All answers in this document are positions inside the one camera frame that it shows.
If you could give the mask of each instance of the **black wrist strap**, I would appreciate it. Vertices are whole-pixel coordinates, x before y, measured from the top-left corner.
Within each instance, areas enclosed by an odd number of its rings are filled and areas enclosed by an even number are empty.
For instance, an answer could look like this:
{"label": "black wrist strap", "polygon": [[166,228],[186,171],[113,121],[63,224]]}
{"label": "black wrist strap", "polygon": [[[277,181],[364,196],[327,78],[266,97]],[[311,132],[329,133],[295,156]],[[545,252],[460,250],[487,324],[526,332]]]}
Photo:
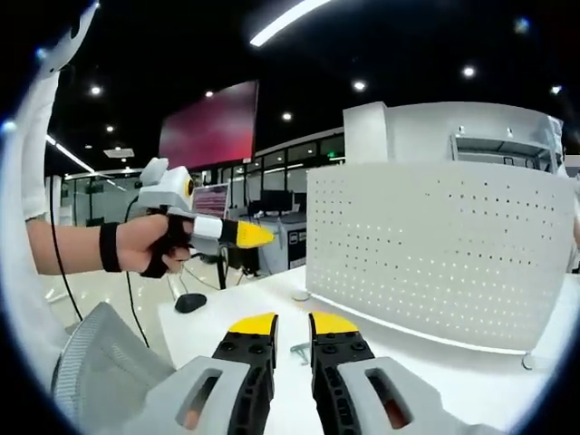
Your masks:
{"label": "black wrist strap", "polygon": [[99,234],[99,252],[102,268],[105,272],[120,272],[119,257],[117,256],[117,222],[101,225]]}

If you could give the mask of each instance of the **black ceiling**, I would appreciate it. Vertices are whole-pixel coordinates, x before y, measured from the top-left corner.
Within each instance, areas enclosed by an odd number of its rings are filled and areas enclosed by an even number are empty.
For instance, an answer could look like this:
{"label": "black ceiling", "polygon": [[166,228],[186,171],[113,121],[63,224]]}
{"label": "black ceiling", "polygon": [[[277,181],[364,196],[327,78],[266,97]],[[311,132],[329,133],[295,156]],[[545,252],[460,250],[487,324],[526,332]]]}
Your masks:
{"label": "black ceiling", "polygon": [[[580,38],[564,1],[334,0],[262,48],[249,45],[296,3],[103,0],[62,74],[50,133],[96,169],[143,167],[165,116],[249,79],[260,80],[257,150],[339,127],[344,108],[374,101],[498,102],[572,116],[580,70],[570,50]],[[525,34],[515,32],[521,16]],[[461,75],[466,64],[477,68],[472,80]],[[356,79],[365,92],[353,90]],[[557,83],[565,92],[555,97]],[[136,157],[108,159],[102,151],[119,142]],[[47,153],[47,170],[79,171],[57,152]]]}

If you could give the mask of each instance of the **white pillar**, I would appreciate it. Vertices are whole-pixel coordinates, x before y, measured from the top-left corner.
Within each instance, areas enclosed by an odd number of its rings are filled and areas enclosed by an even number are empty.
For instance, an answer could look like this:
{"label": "white pillar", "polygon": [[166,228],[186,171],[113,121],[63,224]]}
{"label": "white pillar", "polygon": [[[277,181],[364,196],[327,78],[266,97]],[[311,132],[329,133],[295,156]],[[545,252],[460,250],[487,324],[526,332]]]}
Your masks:
{"label": "white pillar", "polygon": [[344,156],[347,164],[394,159],[387,140],[387,106],[372,102],[343,111]]}
{"label": "white pillar", "polygon": [[[54,213],[54,224],[58,225],[60,222],[61,216],[61,187],[63,184],[63,179],[58,175],[54,176],[53,181],[53,213]],[[46,204],[48,209],[46,213],[44,213],[44,220],[46,222],[51,221],[51,213],[50,213],[50,206],[51,206],[51,178],[45,177],[44,178],[44,191],[46,192]]]}

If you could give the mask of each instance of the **computer monitor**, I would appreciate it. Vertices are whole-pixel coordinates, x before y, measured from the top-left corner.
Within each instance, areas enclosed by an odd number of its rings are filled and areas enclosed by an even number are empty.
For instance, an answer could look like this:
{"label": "computer monitor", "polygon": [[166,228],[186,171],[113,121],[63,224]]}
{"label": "computer monitor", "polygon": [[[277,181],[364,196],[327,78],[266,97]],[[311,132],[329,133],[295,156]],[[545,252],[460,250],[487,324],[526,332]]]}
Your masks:
{"label": "computer monitor", "polygon": [[291,211],[292,192],[285,190],[262,190],[262,211]]}
{"label": "computer monitor", "polygon": [[301,213],[306,212],[306,193],[305,192],[295,192],[294,193],[294,203],[298,204],[298,211]]}
{"label": "computer monitor", "polygon": [[216,184],[203,188],[193,189],[193,212],[200,215],[225,218],[227,214],[227,200],[229,185]]}

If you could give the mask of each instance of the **human arm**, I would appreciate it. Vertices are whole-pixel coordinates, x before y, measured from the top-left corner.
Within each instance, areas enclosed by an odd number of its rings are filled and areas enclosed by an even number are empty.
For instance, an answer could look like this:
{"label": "human arm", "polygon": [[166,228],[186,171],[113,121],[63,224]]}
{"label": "human arm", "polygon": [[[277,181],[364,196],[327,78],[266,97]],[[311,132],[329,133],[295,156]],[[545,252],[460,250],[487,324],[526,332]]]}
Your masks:
{"label": "human arm", "polygon": [[[117,257],[123,271],[144,272],[151,260],[150,246],[168,230],[168,218],[163,215],[138,217],[117,227]],[[184,221],[184,230],[191,233],[193,224]],[[36,269],[41,275],[61,273],[54,249],[51,224],[41,219],[29,219],[26,229]],[[55,226],[58,251],[65,274],[102,270],[99,249],[99,227]],[[189,259],[186,248],[176,248],[163,256],[170,272],[178,272],[182,261]]]}

